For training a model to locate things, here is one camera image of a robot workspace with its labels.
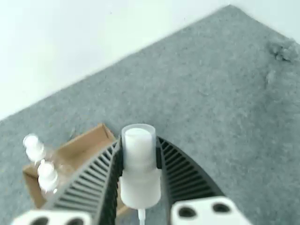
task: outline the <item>white wall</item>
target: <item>white wall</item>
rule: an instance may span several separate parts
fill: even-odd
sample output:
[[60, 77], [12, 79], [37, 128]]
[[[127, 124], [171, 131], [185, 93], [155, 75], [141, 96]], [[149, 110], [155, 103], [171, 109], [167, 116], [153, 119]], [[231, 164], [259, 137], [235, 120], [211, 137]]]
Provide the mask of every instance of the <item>white wall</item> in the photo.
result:
[[233, 1], [300, 42], [296, 0], [0, 1], [0, 120]]

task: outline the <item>white bottle cap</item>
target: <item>white bottle cap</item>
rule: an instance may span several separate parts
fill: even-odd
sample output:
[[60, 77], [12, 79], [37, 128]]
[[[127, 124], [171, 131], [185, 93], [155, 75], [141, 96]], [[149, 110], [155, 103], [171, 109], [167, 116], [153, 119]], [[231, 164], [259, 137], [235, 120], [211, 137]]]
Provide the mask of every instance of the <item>white bottle cap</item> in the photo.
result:
[[120, 196], [123, 203], [132, 209], [154, 206], [161, 197], [155, 128], [147, 124], [123, 128], [122, 147], [124, 170], [120, 177]]
[[44, 145], [35, 134], [29, 134], [24, 137], [23, 145], [26, 147], [26, 155], [31, 162], [37, 162], [45, 158]]
[[52, 191], [57, 188], [59, 184], [57, 171], [54, 165], [49, 162], [42, 163], [38, 169], [38, 184], [44, 191]]

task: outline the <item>carpet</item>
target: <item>carpet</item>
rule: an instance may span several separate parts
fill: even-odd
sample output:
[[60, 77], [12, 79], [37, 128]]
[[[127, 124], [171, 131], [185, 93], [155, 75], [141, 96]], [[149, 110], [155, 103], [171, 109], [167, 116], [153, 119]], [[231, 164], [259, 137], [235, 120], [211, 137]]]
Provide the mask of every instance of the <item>carpet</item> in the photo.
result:
[[[1, 121], [2, 223], [33, 207], [21, 174], [26, 134], [59, 146], [74, 128], [104, 122], [118, 135], [145, 122], [200, 164], [253, 224], [298, 224], [300, 66], [277, 60], [272, 38], [283, 37], [228, 6]], [[146, 223], [165, 224], [163, 202]]]

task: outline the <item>bottle cap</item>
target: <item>bottle cap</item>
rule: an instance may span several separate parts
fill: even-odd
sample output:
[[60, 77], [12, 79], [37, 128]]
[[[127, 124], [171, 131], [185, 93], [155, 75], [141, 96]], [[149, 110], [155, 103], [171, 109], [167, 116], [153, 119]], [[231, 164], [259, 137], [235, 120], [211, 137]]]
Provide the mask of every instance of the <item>bottle cap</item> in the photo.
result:
[[42, 163], [38, 169], [38, 184], [44, 191], [51, 191], [57, 188], [59, 184], [57, 171], [50, 162]]
[[44, 145], [35, 134], [29, 134], [24, 137], [23, 145], [26, 147], [26, 154], [30, 161], [37, 162], [45, 158]]

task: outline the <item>white spray nozzle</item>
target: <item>white spray nozzle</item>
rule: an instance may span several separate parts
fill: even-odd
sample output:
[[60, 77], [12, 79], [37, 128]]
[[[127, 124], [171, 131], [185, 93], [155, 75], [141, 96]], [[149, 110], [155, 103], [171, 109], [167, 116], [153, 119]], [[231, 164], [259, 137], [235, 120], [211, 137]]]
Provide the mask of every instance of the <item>white spray nozzle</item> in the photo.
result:
[[23, 145], [26, 147], [26, 154], [32, 162], [40, 161], [46, 155], [43, 143], [40, 142], [35, 134], [29, 134], [24, 137]]
[[29, 134], [24, 137], [23, 145], [25, 148], [36, 148], [40, 144], [38, 136], [35, 134]]
[[145, 225], [145, 219], [146, 219], [146, 210], [145, 209], [139, 209], [137, 211], [138, 217], [140, 220], [140, 225]]
[[44, 162], [38, 167], [37, 173], [38, 183], [43, 190], [54, 190], [58, 186], [58, 174], [52, 163]]

